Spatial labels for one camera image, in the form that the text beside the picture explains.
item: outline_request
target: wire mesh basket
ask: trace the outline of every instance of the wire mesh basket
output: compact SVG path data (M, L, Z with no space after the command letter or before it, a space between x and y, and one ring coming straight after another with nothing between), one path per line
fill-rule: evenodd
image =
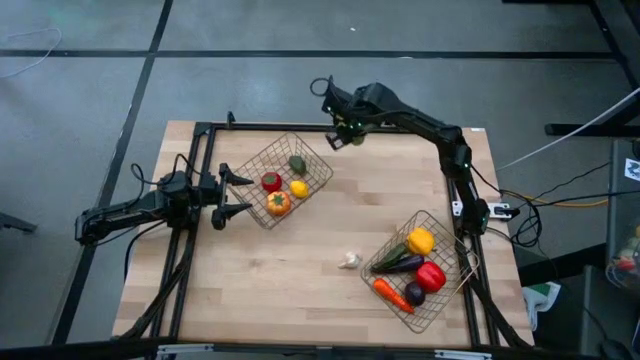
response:
M462 284L469 278L478 267L478 257L464 243L453 236L442 226L433 216L424 210L418 211L402 226L384 246L364 265L360 276L373 290L373 282L377 278L384 279L400 295L404 294L405 286L414 280L414 273L399 274L372 274L371 266L379 262L391 249L401 242L406 241L407 236L413 229L421 227L430 231L435 238L433 250L426 255L425 261L436 263L447 277L447 282L437 292L427 294L425 302L415 307L413 314L406 313L393 305L390 301L380 297L389 309L393 311L411 331L416 334L422 333L438 314L449 303L449 300L460 289ZM466 256L469 258L469 266L461 268L459 258Z
M307 165L305 175L299 175L289 167L289 157L298 155ZM267 211L267 191L262 188L261 178L266 172L276 172L282 178L282 188L291 198L291 209L282 216L271 215ZM242 203L250 203L249 214L265 229L273 229L280 221L289 216L302 203L320 190L333 176L333 170L316 154L307 143L294 133L285 133L271 145L240 168L233 171L236 175L253 180L253 185L230 187L229 190ZM289 190L292 181L300 180L309 186L309 196L298 199Z

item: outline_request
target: gray floor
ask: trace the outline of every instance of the gray floor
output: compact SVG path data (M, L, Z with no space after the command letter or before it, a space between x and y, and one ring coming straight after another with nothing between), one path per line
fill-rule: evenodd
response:
M499 0L364 3L175 0L161 49L608 50L583 6ZM64 32L60 48L146 50L162 2L10 0L5 7L0 35L57 26ZM609 3L602 9L621 47L633 49L638 36L624 12ZM2 39L0 49L46 48L53 38L18 40ZM28 61L33 59L0 57L0 75ZM0 231L0 347L45 341L78 249L73 220L96 201L142 62L52 58L0 80L0 144L5 145L0 211L40 226L29 236ZM113 201L137 191L131 162L151 172L168 120L223 120L232 110L239 121L327 123L308 84L329 74L345 89L381 81L437 118L487 128L496 164L549 142L545 123L584 123L630 91L613 61L157 59ZM609 146L607 139L570 139L499 173L500 186L536 194L607 161ZM558 196L606 189L607 171L601 171ZM604 241L605 208L550 208L542 215L542 246L551 256ZM126 243L125 238L97 252L71 341L110 335Z

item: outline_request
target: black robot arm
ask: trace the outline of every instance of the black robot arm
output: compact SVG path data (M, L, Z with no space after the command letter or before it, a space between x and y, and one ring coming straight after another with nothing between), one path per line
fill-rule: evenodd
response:
M478 196L471 175L471 148L460 127L447 125L404 104L380 83L360 87L349 94L336 87L332 78L327 82L322 110L333 117L334 132L326 137L334 150L348 144L360 145L369 131L388 124L429 140L438 149L440 169L453 180L460 196L463 229L472 235L485 232L489 207Z
M217 205L211 224L222 230L228 219L251 207L251 204L227 204L227 184L240 186L253 181L234 175L226 163L220 164L218 175L220 181L209 172L203 173L200 184L193 186L184 171L175 171L161 178L156 190L142 197L85 210L76 218L76 240L82 245L95 244L112 231L156 220L165 220L171 228L181 228L196 220L197 208L208 205Z

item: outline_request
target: toy vegetable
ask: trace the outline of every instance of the toy vegetable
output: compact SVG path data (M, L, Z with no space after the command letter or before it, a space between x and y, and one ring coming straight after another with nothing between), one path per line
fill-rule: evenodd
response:
M267 196L267 211L271 215L282 216L291 209L289 195L282 191L274 191Z
M408 312L409 314L413 314L413 308L409 303L402 298L402 296L398 295L389 284L383 279L377 278L373 282L373 289L380 294L383 298L391 301L393 305L400 308L400 310L404 312Z
M412 253L418 255L429 255L435 245L433 234L429 231L417 227L407 237L407 244Z
M360 265L362 261L362 256L354 253L353 251L349 251L344 255L344 261L338 265L338 269L355 269Z
M437 292L447 282L444 272L434 262L427 261L416 272L416 282L428 293Z
M424 304L426 296L422 286L415 281L408 283L404 288L404 298L407 299L407 302L412 306Z
M278 173L268 172L262 175L261 179L262 188L267 190L269 193L274 191L279 191L282 187L282 178Z
M309 186L300 180L292 181L291 185L289 185L289 190L298 199L304 199L309 196Z
M373 266L371 266L371 271L382 271L383 269L391 267L408 253L409 249L407 249L407 246L404 243L400 243L389 250L389 252L380 261L373 264Z
M292 155L289 157L289 166L294 173L304 176L307 173L307 164L301 156Z
M398 260L395 264L386 268L372 268L371 272L374 274L395 274L399 272L416 271L424 264L424 257L422 255L405 256Z

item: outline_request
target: wooden table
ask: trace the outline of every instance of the wooden table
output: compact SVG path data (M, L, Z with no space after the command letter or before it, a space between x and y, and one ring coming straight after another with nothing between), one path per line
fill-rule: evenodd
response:
M177 153L188 154L194 124L169 122L155 180L171 171ZM487 134L483 129L465 129L464 134L475 166L496 183ZM239 167L280 135L218 131L211 169L215 172L220 162ZM248 213L216 231L212 209L203 211L180 341L469 347L462 291L424 333L414 334L363 283L359 270L336 267L348 251L368 259L419 209L453 228L435 146L414 135L370 134L362 146L334 152L322 133L298 135L333 168L333 178L270 231ZM476 184L488 202L499 200L488 186ZM235 202L230 193L229 198ZM504 223L491 221L490 226L507 231ZM129 329L156 295L169 234L170 229L159 228L138 241L114 335ZM489 232L482 244L495 303L520 336L533 343L511 244ZM161 334L168 333L172 307L169 299ZM476 309L487 343L477 299Z

